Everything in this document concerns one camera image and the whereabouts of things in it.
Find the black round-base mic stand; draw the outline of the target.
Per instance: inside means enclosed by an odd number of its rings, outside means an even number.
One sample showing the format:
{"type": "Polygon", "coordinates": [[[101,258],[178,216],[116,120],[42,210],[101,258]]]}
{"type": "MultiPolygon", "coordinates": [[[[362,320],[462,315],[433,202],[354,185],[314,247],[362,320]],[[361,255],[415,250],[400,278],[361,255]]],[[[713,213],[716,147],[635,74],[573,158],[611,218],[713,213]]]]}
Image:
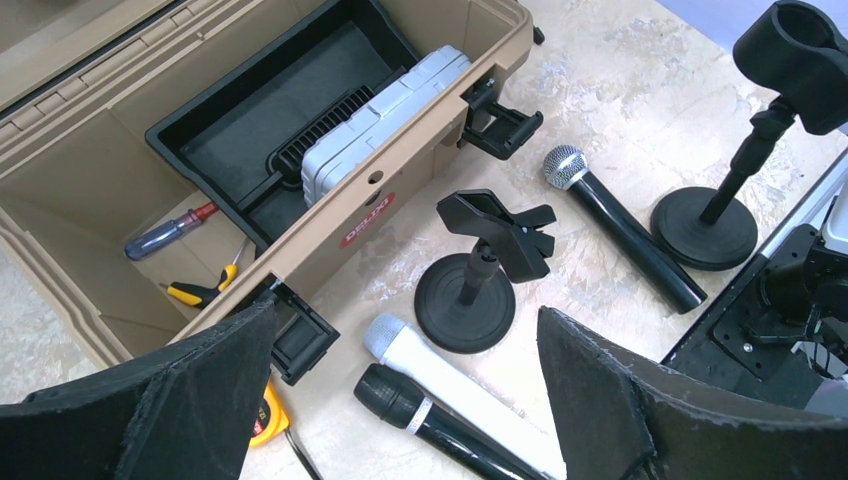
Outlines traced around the black round-base mic stand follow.
{"type": "Polygon", "coordinates": [[[475,354],[499,343],[513,324],[513,286],[550,273],[555,239],[542,229],[556,221],[547,204],[510,212],[489,189],[458,190],[437,203],[447,230],[472,237],[469,253],[431,264],[414,296],[425,336],[453,353],[475,354]]]}

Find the black handheld microphone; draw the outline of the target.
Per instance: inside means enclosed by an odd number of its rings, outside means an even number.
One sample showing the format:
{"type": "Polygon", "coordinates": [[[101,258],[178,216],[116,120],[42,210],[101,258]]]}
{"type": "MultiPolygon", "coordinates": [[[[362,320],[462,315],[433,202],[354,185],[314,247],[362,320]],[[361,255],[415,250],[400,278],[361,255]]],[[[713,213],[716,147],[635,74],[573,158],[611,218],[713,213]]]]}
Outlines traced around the black handheld microphone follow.
{"type": "Polygon", "coordinates": [[[541,479],[525,461],[468,426],[427,396],[407,376],[373,363],[353,390],[383,422],[404,430],[483,479],[541,479]]]}

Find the silver-head black microphone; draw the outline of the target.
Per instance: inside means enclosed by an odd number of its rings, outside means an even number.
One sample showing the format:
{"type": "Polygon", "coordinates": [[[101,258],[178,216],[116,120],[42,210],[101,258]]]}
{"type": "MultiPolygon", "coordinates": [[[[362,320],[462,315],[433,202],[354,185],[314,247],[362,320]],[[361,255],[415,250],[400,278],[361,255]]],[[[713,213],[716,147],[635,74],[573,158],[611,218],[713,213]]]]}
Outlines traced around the silver-head black microphone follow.
{"type": "Polygon", "coordinates": [[[559,145],[544,158],[548,183],[571,195],[654,290],[679,314],[704,303],[707,293],[663,252],[649,232],[591,172],[584,152],[559,145]]]}

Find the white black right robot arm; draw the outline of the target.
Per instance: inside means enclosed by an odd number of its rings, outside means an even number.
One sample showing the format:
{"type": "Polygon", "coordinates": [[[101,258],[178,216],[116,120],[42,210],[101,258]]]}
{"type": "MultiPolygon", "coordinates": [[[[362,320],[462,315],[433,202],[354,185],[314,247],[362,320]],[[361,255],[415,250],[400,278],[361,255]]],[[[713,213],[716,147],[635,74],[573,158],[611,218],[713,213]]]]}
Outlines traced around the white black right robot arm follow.
{"type": "Polygon", "coordinates": [[[789,330],[752,326],[756,344],[788,345],[823,378],[807,411],[847,415],[847,188],[834,197],[806,253],[758,282],[767,311],[789,330]]]}

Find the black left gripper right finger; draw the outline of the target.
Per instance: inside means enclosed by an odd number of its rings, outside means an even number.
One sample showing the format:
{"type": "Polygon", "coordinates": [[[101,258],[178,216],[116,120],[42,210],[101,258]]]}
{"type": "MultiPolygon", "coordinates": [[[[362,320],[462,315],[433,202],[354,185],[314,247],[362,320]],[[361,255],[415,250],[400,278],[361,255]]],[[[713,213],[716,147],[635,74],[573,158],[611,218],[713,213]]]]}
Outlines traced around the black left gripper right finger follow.
{"type": "Polygon", "coordinates": [[[571,479],[843,479],[847,421],[726,391],[558,309],[537,348],[571,479]]]}

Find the white handheld microphone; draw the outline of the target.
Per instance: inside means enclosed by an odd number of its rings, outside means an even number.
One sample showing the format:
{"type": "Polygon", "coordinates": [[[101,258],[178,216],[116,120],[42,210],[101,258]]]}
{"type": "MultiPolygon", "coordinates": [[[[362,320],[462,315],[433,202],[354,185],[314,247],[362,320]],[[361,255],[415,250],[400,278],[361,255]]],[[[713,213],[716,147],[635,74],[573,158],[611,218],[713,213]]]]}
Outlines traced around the white handheld microphone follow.
{"type": "Polygon", "coordinates": [[[392,314],[378,315],[365,330],[363,343],[380,364],[414,380],[546,478],[567,477],[552,437],[436,353],[406,321],[392,314]]]}

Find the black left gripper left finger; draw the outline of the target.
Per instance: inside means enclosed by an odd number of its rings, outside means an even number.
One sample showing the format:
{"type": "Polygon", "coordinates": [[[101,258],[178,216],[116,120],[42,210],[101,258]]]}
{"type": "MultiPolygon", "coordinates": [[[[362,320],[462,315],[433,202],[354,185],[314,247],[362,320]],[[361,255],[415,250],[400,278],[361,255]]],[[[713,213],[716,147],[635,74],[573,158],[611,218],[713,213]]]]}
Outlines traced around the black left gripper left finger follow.
{"type": "Polygon", "coordinates": [[[270,302],[1,408],[5,479],[235,479],[278,327],[270,302]]]}

